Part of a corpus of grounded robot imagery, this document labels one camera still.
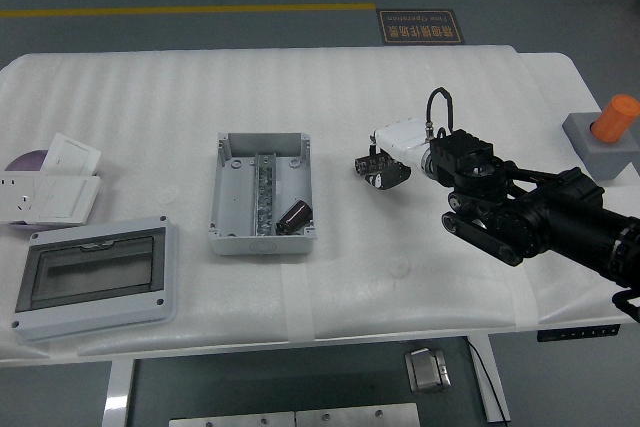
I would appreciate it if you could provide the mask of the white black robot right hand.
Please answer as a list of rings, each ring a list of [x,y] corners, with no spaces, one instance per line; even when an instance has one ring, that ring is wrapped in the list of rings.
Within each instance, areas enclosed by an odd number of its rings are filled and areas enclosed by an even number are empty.
[[[431,152],[425,123],[408,119],[377,129],[366,156],[356,158],[355,171],[378,190],[389,190],[416,171],[432,178]]]

